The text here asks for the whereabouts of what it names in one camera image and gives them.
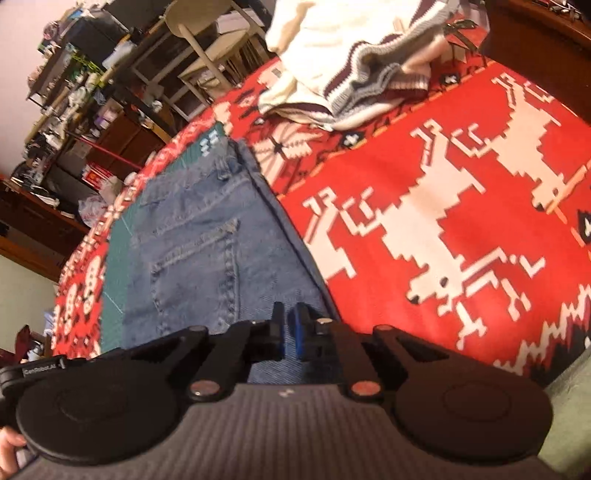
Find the denim seam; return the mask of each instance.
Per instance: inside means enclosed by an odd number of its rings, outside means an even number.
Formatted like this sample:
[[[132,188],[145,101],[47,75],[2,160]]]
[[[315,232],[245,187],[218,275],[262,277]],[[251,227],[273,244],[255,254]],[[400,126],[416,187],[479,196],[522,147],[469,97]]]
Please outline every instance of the denim seam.
[[[227,312],[227,317],[222,318],[222,322],[225,324],[224,328],[228,328],[231,324],[236,323],[238,320],[238,305],[237,304],[237,292],[238,289],[238,275],[237,275],[237,262],[236,262],[236,251],[235,251],[235,236],[228,235],[226,237],[226,248],[224,249],[224,262],[226,267],[226,285],[225,290],[222,293],[222,298],[225,302],[226,309],[222,311]]]
[[[305,245],[299,233],[296,231],[295,226],[291,222],[289,216],[287,215],[287,212],[281,206],[279,200],[277,200],[277,197],[275,197],[272,193],[270,196],[268,194],[265,194],[265,186],[267,185],[267,180],[259,170],[252,170],[248,163],[246,164],[246,170],[249,174],[249,177],[251,178],[251,182],[254,185],[254,188],[256,189],[258,195],[267,205],[271,214],[275,218],[275,221],[281,228],[285,236],[285,240],[290,244],[295,255],[297,256],[300,263],[308,273],[309,278],[318,288],[320,294],[322,295],[324,303],[329,311],[329,315],[336,320],[340,320],[341,316],[338,311],[338,308],[336,307],[332,299],[332,296],[330,295],[326,282],[324,282],[324,279],[322,279],[322,275],[320,274],[320,271],[318,270],[318,267],[316,266],[316,263],[314,262],[314,259],[312,258],[308,247]],[[306,254],[309,258],[308,261],[304,258]]]
[[[154,306],[156,307],[156,310],[158,311],[158,313],[160,315],[163,316],[164,311],[163,311],[163,309],[160,305],[160,302],[158,300],[158,295],[157,295],[155,285],[154,285],[155,284],[154,276],[156,274],[158,274],[160,271],[162,271],[164,268],[168,267],[169,265],[172,265],[173,263],[177,263],[179,261],[182,261],[183,259],[185,259],[191,255],[198,254],[203,248],[208,247],[212,243],[214,243],[216,241],[220,241],[220,240],[226,242],[226,245],[224,248],[224,258],[225,258],[226,276],[229,276],[228,275],[228,263],[229,262],[228,262],[228,259],[226,258],[227,257],[226,252],[228,250],[228,246],[229,245],[231,246],[233,243],[232,237],[234,236],[234,234],[236,234],[237,228],[238,228],[238,219],[233,218],[229,222],[226,222],[224,225],[212,230],[211,232],[203,234],[196,241],[191,242],[190,244],[182,245],[181,247],[175,248],[174,250],[169,252],[164,257],[163,260],[154,263],[150,267],[150,292],[152,294],[152,302],[154,303]]]
[[[201,208],[191,210],[191,215],[189,215],[189,216],[177,216],[173,219],[173,222],[171,222],[167,225],[163,225],[161,228],[156,228],[155,230],[153,230],[149,233],[146,233],[146,234],[141,234],[141,233],[137,232],[135,234],[135,236],[132,237],[132,239],[131,239],[132,245],[134,247],[137,247],[146,241],[153,240],[154,238],[162,235],[163,233],[166,233],[170,230],[174,230],[175,228],[184,226],[187,222],[195,220],[202,213],[206,213],[211,208],[215,207],[218,203],[224,201],[226,199],[226,197],[228,197],[236,188],[238,188],[244,182],[247,182],[247,181],[251,181],[251,178],[249,175],[245,175],[244,178],[241,178],[235,182],[225,185],[224,186],[225,189],[223,189],[223,192],[220,192],[220,195],[216,196],[216,198],[214,198],[212,200],[205,200],[203,202],[203,206]]]
[[[166,200],[170,197],[171,190],[173,187],[180,187],[174,193],[182,192],[183,189],[192,188],[196,184],[200,183],[203,179],[209,177],[212,173],[216,173],[219,180],[228,180],[232,176],[236,175],[236,173],[232,173],[232,171],[230,170],[228,159],[226,157],[220,156],[218,158],[215,158],[213,160],[213,165],[213,168],[208,168],[201,171],[199,175],[195,178],[190,174],[188,176],[185,176],[184,180],[180,183],[170,181],[167,178],[166,173],[164,173],[161,177],[156,177],[155,179],[152,179],[151,182],[149,182],[146,186],[142,198],[140,198],[139,200],[139,205],[146,206],[152,203],[162,202],[163,200]]]

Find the gray ribbed surface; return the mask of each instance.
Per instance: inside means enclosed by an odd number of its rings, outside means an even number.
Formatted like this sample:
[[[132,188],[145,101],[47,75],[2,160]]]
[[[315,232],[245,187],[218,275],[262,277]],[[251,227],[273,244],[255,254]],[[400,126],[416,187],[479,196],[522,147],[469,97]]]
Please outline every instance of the gray ribbed surface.
[[[286,388],[293,393],[286,395]],[[556,480],[561,476],[537,458],[496,467],[441,460],[407,441],[381,408],[347,400],[332,385],[239,385],[224,401],[192,407],[168,439],[133,460],[73,468],[40,459],[15,478]]]

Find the jeans back pocket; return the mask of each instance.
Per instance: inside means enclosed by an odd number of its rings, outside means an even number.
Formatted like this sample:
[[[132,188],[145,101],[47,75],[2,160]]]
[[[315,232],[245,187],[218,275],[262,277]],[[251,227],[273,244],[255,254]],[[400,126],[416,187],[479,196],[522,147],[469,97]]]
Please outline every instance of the jeans back pocket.
[[[238,319],[238,219],[168,252],[150,271],[159,330],[171,333],[203,325],[224,332]]]

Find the wooden bed frame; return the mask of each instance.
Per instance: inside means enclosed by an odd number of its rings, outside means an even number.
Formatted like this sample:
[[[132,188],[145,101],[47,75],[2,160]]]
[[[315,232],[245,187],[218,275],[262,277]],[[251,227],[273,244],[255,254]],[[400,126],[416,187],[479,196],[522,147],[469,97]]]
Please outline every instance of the wooden bed frame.
[[[531,0],[486,0],[482,52],[536,83],[591,124],[591,28]]]

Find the jeans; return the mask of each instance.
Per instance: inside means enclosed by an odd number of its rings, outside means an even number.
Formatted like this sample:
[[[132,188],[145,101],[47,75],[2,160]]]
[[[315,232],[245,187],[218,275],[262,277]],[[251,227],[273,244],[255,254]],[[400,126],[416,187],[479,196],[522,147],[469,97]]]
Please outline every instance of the jeans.
[[[286,311],[302,301],[339,318],[311,254],[244,143],[220,139],[189,168],[151,180],[138,203],[124,347],[191,325],[215,334],[239,320],[270,319],[274,301]],[[254,365],[249,381],[332,380],[333,366],[296,361],[287,327],[285,337],[286,360]]]

